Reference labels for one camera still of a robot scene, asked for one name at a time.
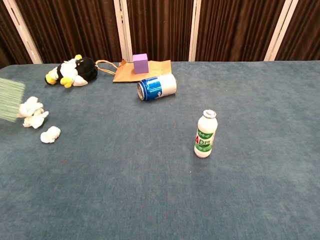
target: blue and white can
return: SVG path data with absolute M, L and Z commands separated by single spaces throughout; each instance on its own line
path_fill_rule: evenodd
M 153 100 L 175 94 L 177 91 L 177 81 L 172 73 L 150 77 L 138 82 L 137 90 L 141 100 Z

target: paper bag handle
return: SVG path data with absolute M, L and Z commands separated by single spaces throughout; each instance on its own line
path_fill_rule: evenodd
M 113 67 L 115 67 L 116 69 L 118 69 L 118 67 L 117 67 L 116 65 L 114 65 L 112 62 L 109 62 L 109 61 L 107 61 L 107 60 L 98 60 L 98 61 L 95 62 L 95 66 L 96 66 L 99 70 L 101 70 L 101 71 L 103 71 L 103 72 L 105 72 L 105 73 L 111 74 L 111 75 L 116 75 L 116 73 L 115 73 L 114 71 L 111 71 L 111 70 L 108 70 L 108 69 L 104 69 L 104 68 L 100 68 L 100 67 L 98 66 L 98 64 L 100 64 L 100 63 L 110 64 L 111 66 L 113 66 Z

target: plastic bottle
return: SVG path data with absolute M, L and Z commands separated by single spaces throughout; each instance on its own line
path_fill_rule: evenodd
M 204 110 L 203 116 L 198 121 L 194 152 L 199 158 L 206 158 L 211 154 L 218 127 L 216 115 L 213 110 Z

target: table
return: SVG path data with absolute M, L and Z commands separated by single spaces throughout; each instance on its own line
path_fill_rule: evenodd
M 55 66 L 0 70 L 49 111 L 39 129 L 0 120 L 0 239 L 320 239 L 320 61 L 173 62 L 176 94 L 149 102 L 102 71 L 47 85 Z

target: purple cube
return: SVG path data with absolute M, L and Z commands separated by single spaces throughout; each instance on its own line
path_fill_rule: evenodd
M 149 72 L 148 56 L 146 53 L 133 55 L 133 66 L 136 74 L 146 74 Z

